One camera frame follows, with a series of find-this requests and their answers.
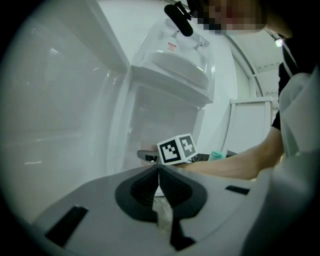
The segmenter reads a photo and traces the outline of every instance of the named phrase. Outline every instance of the red label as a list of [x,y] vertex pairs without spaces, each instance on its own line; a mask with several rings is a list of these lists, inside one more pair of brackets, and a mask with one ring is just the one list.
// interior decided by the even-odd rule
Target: red label
[[177,47],[176,45],[174,45],[174,44],[172,44],[172,43],[170,43],[170,42],[168,42],[168,45],[170,45],[170,46],[172,46],[172,47]]

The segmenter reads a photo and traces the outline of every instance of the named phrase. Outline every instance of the black rubber pad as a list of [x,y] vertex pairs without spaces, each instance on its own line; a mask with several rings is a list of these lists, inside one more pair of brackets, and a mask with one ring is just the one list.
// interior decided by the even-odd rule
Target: black rubber pad
[[131,218],[156,223],[158,215],[152,206],[158,186],[158,166],[154,165],[123,181],[115,190],[115,201]]
[[186,237],[180,220],[195,217],[207,201],[207,191],[198,182],[162,165],[159,167],[160,188],[173,211],[170,243],[177,251],[196,241]]
[[58,246],[64,247],[72,233],[87,214],[88,209],[81,206],[72,207],[45,235]]
[[248,188],[243,188],[243,187],[238,187],[238,186],[227,186],[225,188],[226,190],[230,190],[232,192],[238,193],[238,194],[242,194],[242,195],[247,195],[250,191],[250,189]]

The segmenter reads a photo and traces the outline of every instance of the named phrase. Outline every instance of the forearm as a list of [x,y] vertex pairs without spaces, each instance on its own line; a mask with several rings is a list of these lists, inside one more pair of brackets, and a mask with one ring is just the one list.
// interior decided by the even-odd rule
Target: forearm
[[243,153],[222,160],[180,164],[178,167],[201,174],[251,180],[261,170],[274,167],[283,153],[281,132],[272,127],[261,144]]
[[257,177],[260,171],[259,154],[258,147],[254,147],[225,159],[199,161],[178,167],[200,174],[251,180]]

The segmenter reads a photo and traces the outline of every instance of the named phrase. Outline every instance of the white panel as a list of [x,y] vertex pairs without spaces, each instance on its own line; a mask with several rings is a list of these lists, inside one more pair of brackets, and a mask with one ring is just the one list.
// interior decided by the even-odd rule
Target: white panel
[[234,129],[228,150],[243,152],[258,145],[263,138],[265,106],[261,104],[239,104],[235,110]]
[[272,98],[231,104],[231,117],[223,152],[241,153],[260,144],[267,136],[272,121]]
[[95,1],[48,1],[24,23],[0,76],[0,180],[17,215],[32,222],[108,174],[106,145],[128,68]]

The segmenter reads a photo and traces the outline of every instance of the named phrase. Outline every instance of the green object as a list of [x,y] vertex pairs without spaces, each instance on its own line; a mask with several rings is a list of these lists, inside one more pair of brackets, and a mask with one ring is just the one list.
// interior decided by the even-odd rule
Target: green object
[[221,151],[212,151],[208,161],[215,161],[215,160],[220,160],[224,158],[226,158],[226,156]]

